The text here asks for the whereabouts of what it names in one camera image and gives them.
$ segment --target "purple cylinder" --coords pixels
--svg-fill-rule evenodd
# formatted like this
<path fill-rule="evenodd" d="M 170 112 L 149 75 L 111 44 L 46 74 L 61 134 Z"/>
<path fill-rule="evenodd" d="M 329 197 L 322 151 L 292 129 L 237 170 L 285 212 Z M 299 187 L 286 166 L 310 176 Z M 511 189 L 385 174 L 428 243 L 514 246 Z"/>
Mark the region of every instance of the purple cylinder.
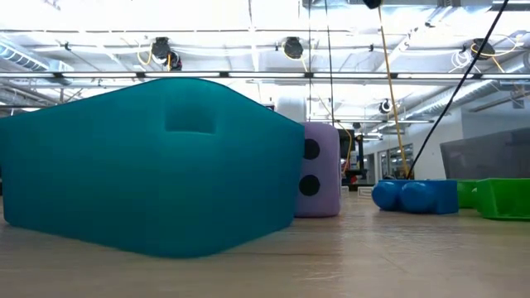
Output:
<path fill-rule="evenodd" d="M 324 123 L 303 125 L 306 128 L 306 148 L 295 216 L 336 216 L 340 212 L 339 132 Z"/>

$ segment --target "black circle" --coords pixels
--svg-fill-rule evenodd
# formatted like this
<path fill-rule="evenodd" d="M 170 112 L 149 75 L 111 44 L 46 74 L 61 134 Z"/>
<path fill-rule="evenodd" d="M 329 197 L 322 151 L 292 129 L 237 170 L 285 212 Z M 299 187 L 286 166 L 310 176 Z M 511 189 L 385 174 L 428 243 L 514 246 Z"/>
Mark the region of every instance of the black circle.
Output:
<path fill-rule="evenodd" d="M 318 142 L 313 139 L 306 139 L 305 144 L 305 150 L 304 150 L 304 158 L 307 160 L 314 160 L 320 155 L 320 146 L 318 145 Z"/>
<path fill-rule="evenodd" d="M 312 196 L 316 195 L 320 190 L 320 181 L 315 175 L 306 175 L 300 179 L 298 189 L 303 195 Z"/>

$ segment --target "blue foam block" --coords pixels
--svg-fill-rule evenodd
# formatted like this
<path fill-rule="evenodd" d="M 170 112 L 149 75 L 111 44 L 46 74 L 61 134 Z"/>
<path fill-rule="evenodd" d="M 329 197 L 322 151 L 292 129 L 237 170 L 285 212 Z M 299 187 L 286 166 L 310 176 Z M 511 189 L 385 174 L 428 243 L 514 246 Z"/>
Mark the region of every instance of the blue foam block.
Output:
<path fill-rule="evenodd" d="M 381 180 L 373 188 L 372 198 L 386 211 L 415 214 L 458 212 L 455 180 Z"/>
<path fill-rule="evenodd" d="M 11 225 L 163 257 L 287 227 L 304 155 L 301 124 L 183 78 L 2 118 L 0 139 Z"/>

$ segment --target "light wood floor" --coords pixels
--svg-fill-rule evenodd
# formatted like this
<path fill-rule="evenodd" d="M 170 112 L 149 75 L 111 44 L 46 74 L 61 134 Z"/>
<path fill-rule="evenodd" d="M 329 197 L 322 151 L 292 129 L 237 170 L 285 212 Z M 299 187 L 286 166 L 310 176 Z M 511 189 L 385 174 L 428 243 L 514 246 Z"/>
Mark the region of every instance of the light wood floor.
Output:
<path fill-rule="evenodd" d="M 380 212 L 352 198 L 335 219 L 229 252 L 168 260 L 0 221 L 0 297 L 530 297 L 530 223 L 474 212 Z"/>

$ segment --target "black cable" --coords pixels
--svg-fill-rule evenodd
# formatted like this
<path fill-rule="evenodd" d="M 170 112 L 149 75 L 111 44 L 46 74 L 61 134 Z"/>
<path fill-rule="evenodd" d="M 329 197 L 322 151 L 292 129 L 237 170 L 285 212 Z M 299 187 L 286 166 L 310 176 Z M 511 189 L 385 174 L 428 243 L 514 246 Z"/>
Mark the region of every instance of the black cable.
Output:
<path fill-rule="evenodd" d="M 335 125 L 335 106 L 333 104 L 333 63 L 331 62 L 331 36 L 330 36 L 330 18 L 328 17 L 328 0 L 324 1 L 325 18 L 327 20 L 328 31 L 328 52 L 330 54 L 330 86 L 331 86 L 331 125 Z"/>
<path fill-rule="evenodd" d="M 312 1 L 309 1 L 309 122 L 311 122 L 311 115 L 312 115 L 312 109 L 311 109 L 311 86 L 313 85 L 313 74 L 311 72 L 311 2 Z"/>
<path fill-rule="evenodd" d="M 446 115 L 447 110 L 449 110 L 449 107 L 450 107 L 451 104 L 453 103 L 453 99 L 455 99 L 456 94 L 458 94 L 458 91 L 460 91 L 460 88 L 462 88 L 462 85 L 464 84 L 465 80 L 467 79 L 467 76 L 470 74 L 471 70 L 472 70 L 473 67 L 475 66 L 475 63 L 477 62 L 477 60 L 478 60 L 479 57 L 480 57 L 480 54 L 482 54 L 482 50 L 483 50 L 483 49 L 486 47 L 486 45 L 488 44 L 489 37 L 491 36 L 491 34 L 493 33 L 495 27 L 497 26 L 497 22 L 499 21 L 500 17 L 503 15 L 503 11 L 504 11 L 504 9 L 506 8 L 506 6 L 508 5 L 508 1 L 509 1 L 509 0 L 504 0 L 504 3 L 503 3 L 503 5 L 502 5 L 502 7 L 499 9 L 499 13 L 497 13 L 497 16 L 495 17 L 494 22 L 491 24 L 491 27 L 489 28 L 488 33 L 486 34 L 486 37 L 484 38 L 484 41 L 483 41 L 482 44 L 480 45 L 480 48 L 479 48 L 479 50 L 477 51 L 475 57 L 474 57 L 473 60 L 471 61 L 470 66 L 469 66 L 468 69 L 465 71 L 464 76 L 462 77 L 462 79 L 460 80 L 460 82 L 456 85 L 455 92 L 453 92 L 453 95 L 451 95 L 451 97 L 450 97 L 450 99 L 449 99 L 449 102 L 447 102 L 447 104 L 446 104 L 446 107 L 445 107 L 444 110 L 441 112 L 441 114 L 440 114 L 440 116 L 438 117 L 438 119 L 436 120 L 436 122 L 434 122 L 434 125 L 432 126 L 431 130 L 430 130 L 429 133 L 427 134 L 427 137 L 426 137 L 425 140 L 423 141 L 422 147 L 420 148 L 420 151 L 417 153 L 416 158 L 414 158 L 414 162 L 412 163 L 412 166 L 411 166 L 410 170 L 408 171 L 407 179 L 410 179 L 410 178 L 411 178 L 411 176 L 412 176 L 412 171 L 414 171 L 414 166 L 416 165 L 418 159 L 419 159 L 420 156 L 422 155 L 423 150 L 425 150 L 425 145 L 427 144 L 427 142 L 429 142 L 429 139 L 431 138 L 432 133 L 434 132 L 434 130 L 436 129 L 436 127 L 437 127 L 438 124 L 440 123 L 441 119 Z"/>

